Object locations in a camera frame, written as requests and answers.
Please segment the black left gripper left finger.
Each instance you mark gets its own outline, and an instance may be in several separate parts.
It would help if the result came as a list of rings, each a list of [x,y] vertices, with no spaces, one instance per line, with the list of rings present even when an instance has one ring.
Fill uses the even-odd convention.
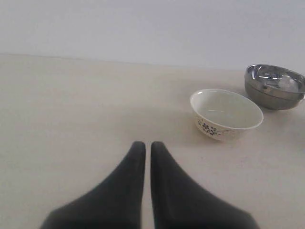
[[[145,158],[145,144],[133,142],[121,163],[98,186],[52,211],[41,228],[141,228]]]

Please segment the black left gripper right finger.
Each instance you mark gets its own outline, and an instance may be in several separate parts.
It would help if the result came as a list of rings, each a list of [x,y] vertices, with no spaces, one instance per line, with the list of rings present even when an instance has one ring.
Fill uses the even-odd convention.
[[[257,229],[246,211],[214,196],[174,160],[163,142],[151,145],[151,195],[157,229]]]

